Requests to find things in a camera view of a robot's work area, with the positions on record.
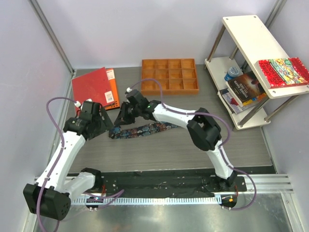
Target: wooden tray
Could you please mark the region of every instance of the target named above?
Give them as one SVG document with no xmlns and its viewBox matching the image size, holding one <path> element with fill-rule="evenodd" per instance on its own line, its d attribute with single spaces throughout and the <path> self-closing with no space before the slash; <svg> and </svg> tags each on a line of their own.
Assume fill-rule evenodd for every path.
<svg viewBox="0 0 309 232">
<path fill-rule="evenodd" d="M 167 95 L 197 94 L 197 70 L 194 59 L 143 59 L 142 79 L 158 80 Z M 160 95 L 159 85 L 154 81 L 141 84 L 143 95 Z"/>
</svg>

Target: white wall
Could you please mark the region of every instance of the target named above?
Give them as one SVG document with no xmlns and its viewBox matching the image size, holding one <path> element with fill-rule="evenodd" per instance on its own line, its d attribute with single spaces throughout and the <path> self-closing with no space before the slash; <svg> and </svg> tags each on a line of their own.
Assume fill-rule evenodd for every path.
<svg viewBox="0 0 309 232">
<path fill-rule="evenodd" d="M 74 68 L 140 66 L 145 58 L 208 56 L 221 18 L 258 15 L 275 0 L 39 0 Z M 225 33 L 216 56 L 230 55 Z"/>
<path fill-rule="evenodd" d="M 27 0 L 1 1 L 0 22 L 0 227 L 19 232 L 23 188 L 46 167 L 56 132 L 45 103 L 64 95 L 70 75 Z"/>
<path fill-rule="evenodd" d="M 309 69 L 309 1 L 288 0 L 270 31 L 290 57 L 300 57 Z M 280 101 L 270 102 L 267 110 L 275 109 Z M 271 123 L 264 127 L 276 168 L 287 173 L 301 203 L 301 212 L 309 230 L 309 95 L 298 97 Z"/>
</svg>

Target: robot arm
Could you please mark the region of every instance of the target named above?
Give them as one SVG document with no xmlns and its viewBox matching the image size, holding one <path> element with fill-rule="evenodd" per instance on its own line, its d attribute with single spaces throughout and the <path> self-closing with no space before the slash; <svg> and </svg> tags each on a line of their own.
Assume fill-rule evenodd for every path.
<svg viewBox="0 0 309 232">
<path fill-rule="evenodd" d="M 206 152 L 214 165 L 216 176 L 220 183 L 230 187 L 233 185 L 237 176 L 230 167 L 233 165 L 229 162 L 226 153 L 221 147 L 222 155 L 219 150 L 221 140 L 221 128 L 210 116 L 192 115 L 190 113 L 208 113 L 206 109 L 200 108 L 197 111 L 183 110 L 167 106 L 167 110 L 160 101 L 148 101 L 136 89 L 127 90 L 127 102 L 121 107 L 121 112 L 115 121 L 115 124 L 124 125 L 135 122 L 138 116 L 153 121 L 165 121 L 178 125 L 189 131 L 191 139 L 196 147 Z"/>
<path fill-rule="evenodd" d="M 60 158 L 61 143 L 55 151 L 51 161 L 43 174 L 34 185 L 27 184 L 24 188 L 24 196 L 30 212 L 36 213 L 38 195 L 47 174 L 52 170 L 49 179 L 44 186 L 41 200 L 41 215 L 57 220 L 62 220 L 67 215 L 71 201 L 82 193 L 98 190 L 102 186 L 101 172 L 85 168 L 81 173 L 65 184 L 69 169 L 86 140 L 90 140 L 113 127 L 106 111 L 99 103 L 85 101 L 78 117 L 68 119 L 64 126 L 64 148 Z"/>
</svg>

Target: book cover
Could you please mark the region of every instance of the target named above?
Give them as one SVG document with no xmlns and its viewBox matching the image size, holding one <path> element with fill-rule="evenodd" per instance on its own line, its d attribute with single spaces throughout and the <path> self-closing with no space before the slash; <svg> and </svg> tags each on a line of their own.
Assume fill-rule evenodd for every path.
<svg viewBox="0 0 309 232">
<path fill-rule="evenodd" d="M 228 91 L 227 88 L 220 90 L 220 94 L 227 103 L 227 105 L 229 106 L 229 108 L 231 109 L 231 111 L 234 112 L 235 114 L 239 114 L 240 112 L 249 109 L 258 103 L 258 101 L 253 101 L 251 104 L 241 107 L 237 103 L 237 101 L 233 98 L 233 96 L 231 95 L 231 93 Z"/>
<path fill-rule="evenodd" d="M 118 109 L 120 108 L 120 101 L 119 101 L 119 96 L 118 96 L 117 83 L 115 79 L 114 69 L 107 69 L 106 74 L 111 84 L 112 96 L 114 97 L 115 104 L 105 107 L 105 110 Z"/>
<path fill-rule="evenodd" d="M 99 102 L 103 106 L 114 103 L 111 84 L 105 68 L 76 77 L 72 80 L 73 96 L 81 104 L 87 99 Z"/>
<path fill-rule="evenodd" d="M 270 88 L 307 85 L 309 72 L 299 58 L 259 60 Z"/>
<path fill-rule="evenodd" d="M 255 101 L 263 98 L 265 93 L 252 71 L 227 81 L 227 85 L 242 105 L 251 103 L 247 102 L 249 100 Z"/>
</svg>

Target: patterned strap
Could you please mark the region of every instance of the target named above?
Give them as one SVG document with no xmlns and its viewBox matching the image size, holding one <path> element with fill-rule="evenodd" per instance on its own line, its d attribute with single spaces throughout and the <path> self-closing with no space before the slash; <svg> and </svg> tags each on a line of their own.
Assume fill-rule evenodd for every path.
<svg viewBox="0 0 309 232">
<path fill-rule="evenodd" d="M 120 126 L 115 126 L 113 129 L 110 129 L 108 136 L 112 139 L 131 139 L 145 135 L 151 135 L 177 127 L 179 126 L 168 122 L 154 122 L 145 126 L 127 130 L 121 130 Z"/>
</svg>

